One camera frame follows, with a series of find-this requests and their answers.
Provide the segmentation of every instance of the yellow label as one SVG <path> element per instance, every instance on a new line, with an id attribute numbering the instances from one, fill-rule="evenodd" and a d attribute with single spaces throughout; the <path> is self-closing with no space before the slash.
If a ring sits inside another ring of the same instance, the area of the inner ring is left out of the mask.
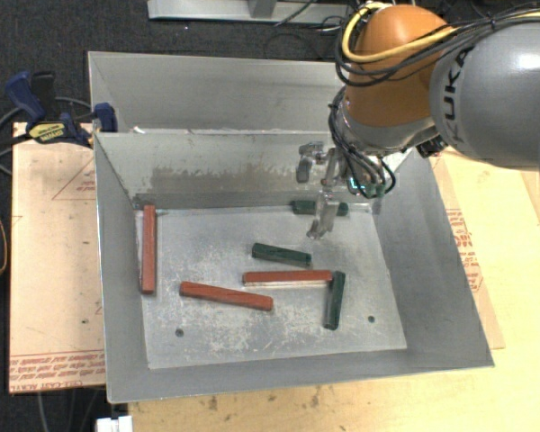
<path id="1" fill-rule="evenodd" d="M 36 140 L 47 141 L 64 136 L 64 123 L 39 123 L 28 134 Z"/>

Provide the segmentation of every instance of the cardboard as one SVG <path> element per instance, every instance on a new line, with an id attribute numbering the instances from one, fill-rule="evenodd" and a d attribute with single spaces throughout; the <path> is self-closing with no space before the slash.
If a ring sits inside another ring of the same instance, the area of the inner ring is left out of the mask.
<path id="1" fill-rule="evenodd" d="M 91 149 L 13 148 L 11 238 L 9 392 L 103 385 Z"/>

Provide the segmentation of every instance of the blue clamp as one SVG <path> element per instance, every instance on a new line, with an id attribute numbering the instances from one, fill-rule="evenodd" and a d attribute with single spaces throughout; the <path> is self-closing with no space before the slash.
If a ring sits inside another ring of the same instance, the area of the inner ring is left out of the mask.
<path id="1" fill-rule="evenodd" d="M 69 113 L 63 112 L 58 121 L 44 121 L 46 111 L 30 88 L 30 73 L 23 71 L 6 82 L 5 91 L 10 100 L 30 116 L 26 133 L 40 144 L 67 142 L 92 147 L 92 134 L 74 123 Z M 93 116 L 100 122 L 100 131 L 116 132 L 118 124 L 114 109 L 108 103 L 94 107 Z"/>

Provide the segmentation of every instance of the orange object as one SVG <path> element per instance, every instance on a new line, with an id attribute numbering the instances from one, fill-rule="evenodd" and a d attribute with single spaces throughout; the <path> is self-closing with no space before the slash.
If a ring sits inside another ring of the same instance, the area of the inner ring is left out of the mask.
<path id="1" fill-rule="evenodd" d="M 358 36 L 353 52 L 371 55 L 390 50 L 414 41 L 444 24 L 446 22 L 443 19 L 420 6 L 409 4 L 388 6 L 372 15 Z M 372 62 L 367 68 L 369 70 L 389 68 L 418 51 L 418 49 L 406 51 Z M 405 67 L 396 75 L 403 78 L 401 80 L 382 82 L 367 88 L 349 86 L 344 101 L 352 118 L 367 126 L 391 127 L 429 117 L 428 85 L 434 64 L 422 67 L 435 60 L 437 56 L 436 54 Z M 359 68 L 357 64 L 353 64 L 352 67 Z M 352 74 L 350 80 L 360 83 L 362 79 Z"/>
<path id="2" fill-rule="evenodd" d="M 242 275 L 244 285 L 272 283 L 319 283 L 332 280 L 329 270 L 290 270 L 283 272 L 246 272 Z"/>
<path id="3" fill-rule="evenodd" d="M 249 307 L 250 309 L 257 309 L 259 311 L 271 311 L 274 307 L 274 300 L 270 296 L 220 288 L 219 286 L 211 286 L 203 283 L 181 282 L 180 295 L 188 298 Z"/>
<path id="4" fill-rule="evenodd" d="M 144 206 L 140 289 L 143 294 L 154 294 L 156 291 L 156 207 L 154 205 Z"/>

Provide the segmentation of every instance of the black carpet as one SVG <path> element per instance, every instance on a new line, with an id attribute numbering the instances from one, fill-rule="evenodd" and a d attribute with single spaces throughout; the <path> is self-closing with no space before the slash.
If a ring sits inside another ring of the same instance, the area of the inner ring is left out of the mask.
<path id="1" fill-rule="evenodd" d="M 52 70 L 58 95 L 88 101 L 86 53 L 90 50 L 190 54 L 255 59 L 311 59 L 331 62 L 334 38 L 296 24 L 274 27 L 247 22 L 150 22 L 148 0 L 0 0 L 0 117 L 13 105 L 5 97 L 5 81 L 28 70 Z M 322 0 L 346 3 L 348 0 Z M 418 0 L 435 9 L 441 0 Z M 475 19 L 475 0 L 460 0 L 448 21 Z M 508 2 L 484 4 L 487 13 Z M 0 140 L 7 139 L 7 130 Z M 9 157 L 1 162 L 10 167 Z M 10 225 L 11 180 L 0 172 L 0 216 Z M 0 431 L 40 431 L 36 395 L 8 394 L 8 271 L 0 278 Z M 103 391 L 81 389 L 43 395 L 49 430 L 92 430 L 92 420 L 113 414 Z"/>

